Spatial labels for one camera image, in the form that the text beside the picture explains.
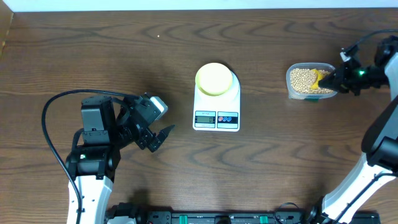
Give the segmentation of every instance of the container of beans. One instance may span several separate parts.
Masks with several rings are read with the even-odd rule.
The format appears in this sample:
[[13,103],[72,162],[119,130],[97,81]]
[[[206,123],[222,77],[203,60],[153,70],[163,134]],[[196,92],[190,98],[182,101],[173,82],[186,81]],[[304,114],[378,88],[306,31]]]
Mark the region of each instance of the container of beans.
[[326,88],[312,88],[318,78],[318,73],[323,77],[333,72],[335,68],[327,63],[297,63],[292,65],[286,73],[286,84],[291,99],[324,99],[335,96],[336,91]]

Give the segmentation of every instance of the cable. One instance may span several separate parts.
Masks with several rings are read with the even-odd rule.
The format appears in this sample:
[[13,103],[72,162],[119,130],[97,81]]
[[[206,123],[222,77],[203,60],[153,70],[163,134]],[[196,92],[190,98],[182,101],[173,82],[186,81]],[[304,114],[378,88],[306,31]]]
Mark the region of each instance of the cable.
[[362,191],[361,191],[359,194],[357,194],[357,196],[355,196],[355,198],[354,198],[349,204],[347,204],[346,208],[344,208],[344,210],[338,215],[338,217],[335,219],[335,221],[333,222],[333,224],[337,224],[337,223],[340,221],[340,219],[344,216],[344,214],[348,211],[348,209],[351,208],[351,206],[352,206],[352,205],[353,205],[353,204],[354,204],[354,203],[355,203],[367,190],[369,190],[369,188],[372,187],[372,185],[373,185],[376,181],[378,181],[381,177],[384,177],[384,176],[393,176],[393,177],[396,177],[396,174],[379,174],[379,175],[374,176],[373,180],[370,181],[370,183],[368,183],[367,186],[366,186],[364,189],[362,189]]
[[[300,210],[299,206],[297,206],[297,205],[294,204],[293,202],[285,202],[285,203],[283,203],[283,204],[280,205],[279,208],[278,208],[277,210],[275,210],[275,212],[274,212],[274,219],[275,219],[279,224],[283,224],[283,223],[280,222],[279,218],[276,217],[276,213],[278,212],[278,210],[280,210],[283,206],[286,206],[286,205],[293,205],[293,206],[295,206],[297,209]],[[303,216],[300,217],[300,221],[299,221],[299,222],[294,223],[294,224],[301,224],[301,223],[303,223],[303,220],[302,220],[302,219],[303,219]]]
[[77,186],[76,186],[75,182],[73,181],[72,177],[70,176],[70,174],[68,172],[68,169],[65,166],[65,163],[63,162],[62,158],[58,154],[57,150],[54,148],[54,145],[52,144],[52,142],[50,140],[49,133],[47,132],[47,127],[45,125],[45,115],[47,113],[47,109],[49,108],[50,104],[54,100],[56,100],[57,98],[60,98],[61,96],[74,94],[74,93],[100,93],[100,94],[107,94],[107,95],[114,95],[114,96],[124,96],[124,97],[130,97],[130,98],[131,97],[136,97],[136,96],[129,95],[129,94],[124,94],[124,93],[116,93],[116,92],[112,92],[112,91],[103,91],[103,90],[71,90],[71,91],[66,91],[66,92],[63,92],[63,93],[60,93],[60,94],[57,94],[57,95],[51,97],[51,99],[49,99],[48,102],[46,102],[46,104],[44,105],[43,112],[42,112],[42,129],[43,129],[44,138],[47,141],[47,144],[49,144],[51,151],[54,153],[55,158],[60,163],[63,171],[68,176],[68,179],[69,179],[70,183],[72,184],[73,189],[75,190],[76,197],[77,197],[77,202],[78,202],[76,224],[79,224],[80,223],[80,217],[81,217],[81,196],[80,196],[79,190],[77,189]]
[[360,43],[363,42],[364,40],[366,40],[366,39],[372,37],[373,35],[376,35],[376,34],[383,34],[383,33],[388,33],[388,32],[398,32],[398,29],[384,29],[384,30],[377,30],[377,31],[374,31],[374,32],[372,32],[372,33],[370,33],[370,34],[368,34],[368,35],[365,35],[365,36],[361,37],[357,42],[355,42],[355,44],[349,46],[347,49],[344,49],[344,53],[349,52],[349,51],[352,50],[355,46],[357,46],[358,44],[360,44]]

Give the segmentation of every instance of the scale control panel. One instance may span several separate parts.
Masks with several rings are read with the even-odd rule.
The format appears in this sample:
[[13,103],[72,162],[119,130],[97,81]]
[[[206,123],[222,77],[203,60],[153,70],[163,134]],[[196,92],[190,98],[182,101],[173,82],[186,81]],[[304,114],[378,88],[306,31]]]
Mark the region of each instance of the scale control panel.
[[225,129],[237,131],[239,128],[239,113],[225,111],[196,111],[195,128],[214,128],[214,131],[217,131],[217,129],[219,129],[219,131],[225,131]]

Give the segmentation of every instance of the wood grain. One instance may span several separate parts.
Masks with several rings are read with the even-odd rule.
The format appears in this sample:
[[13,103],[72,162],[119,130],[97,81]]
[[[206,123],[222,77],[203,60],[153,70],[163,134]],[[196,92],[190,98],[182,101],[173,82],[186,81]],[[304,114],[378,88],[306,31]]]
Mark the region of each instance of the wood grain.
[[[154,131],[176,124],[162,148],[121,151],[109,205],[132,201],[175,210],[309,208],[353,168],[365,130],[389,90],[290,100],[286,70],[338,65],[339,50],[371,30],[395,27],[397,9],[288,9],[18,13],[0,61],[0,220],[65,223],[67,178],[40,127],[44,103],[78,88],[146,91],[169,106]],[[362,59],[371,63],[374,45]],[[242,88],[238,133],[192,129],[196,71],[227,63]],[[63,158],[81,128],[80,100],[54,102],[48,129]],[[396,182],[363,207],[396,223]]]

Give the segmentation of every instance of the yellow scoop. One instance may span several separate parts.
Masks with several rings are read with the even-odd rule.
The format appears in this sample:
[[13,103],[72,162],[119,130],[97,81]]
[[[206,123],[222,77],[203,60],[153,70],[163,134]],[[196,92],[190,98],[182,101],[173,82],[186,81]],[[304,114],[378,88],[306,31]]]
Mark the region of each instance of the yellow scoop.
[[323,75],[322,75],[318,70],[316,70],[316,69],[313,69],[312,71],[314,71],[315,74],[318,75],[318,78],[317,78],[317,80],[315,81],[315,83],[311,86],[311,89],[312,89],[312,90],[317,90],[317,89],[319,89],[318,82],[319,82],[319,80],[321,80],[321,79],[323,78]]

